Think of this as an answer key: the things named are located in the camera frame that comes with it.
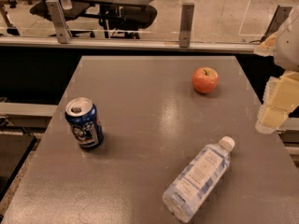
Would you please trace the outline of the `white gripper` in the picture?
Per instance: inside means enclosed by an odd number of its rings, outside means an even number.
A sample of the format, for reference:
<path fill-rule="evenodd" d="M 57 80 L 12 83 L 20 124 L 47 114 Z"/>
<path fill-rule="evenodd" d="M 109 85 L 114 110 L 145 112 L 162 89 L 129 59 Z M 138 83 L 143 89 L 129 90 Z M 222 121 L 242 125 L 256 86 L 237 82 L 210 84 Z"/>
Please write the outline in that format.
<path fill-rule="evenodd" d="M 299 70 L 299 6 L 254 53 L 263 57 L 274 55 L 275 64 L 287 70 L 280 77 L 270 77 L 265 85 L 255 128 L 259 133 L 269 134 L 299 106 L 299 73 L 294 72 Z"/>

